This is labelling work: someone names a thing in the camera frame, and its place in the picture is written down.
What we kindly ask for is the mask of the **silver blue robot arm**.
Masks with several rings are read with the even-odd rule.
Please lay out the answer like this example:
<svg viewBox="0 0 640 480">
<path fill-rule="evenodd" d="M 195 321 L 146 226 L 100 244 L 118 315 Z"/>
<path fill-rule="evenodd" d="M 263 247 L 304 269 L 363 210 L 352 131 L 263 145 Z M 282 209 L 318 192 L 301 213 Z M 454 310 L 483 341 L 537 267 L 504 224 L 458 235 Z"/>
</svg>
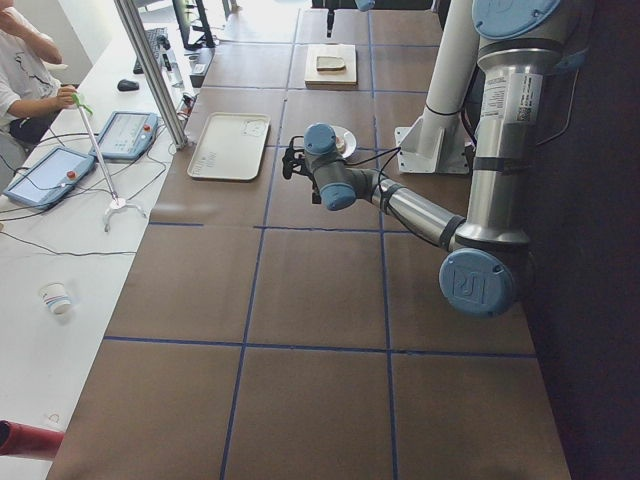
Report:
<svg viewBox="0 0 640 480">
<path fill-rule="evenodd" d="M 375 0 L 323 0 L 321 6 L 327 10 L 326 37 L 331 38 L 337 10 L 343 8 L 355 8 L 361 12 L 366 12 L 374 8 Z"/>
<path fill-rule="evenodd" d="M 470 174 L 465 215 L 346 162 L 324 123 L 288 147 L 284 177 L 307 177 L 313 202 L 331 211 L 371 202 L 446 251 L 439 284 L 455 309 L 503 314 L 530 279 L 521 194 L 543 82 L 579 66 L 592 13 L 590 1 L 450 3 L 423 113 L 396 131 L 395 153 L 404 173 Z"/>
</svg>

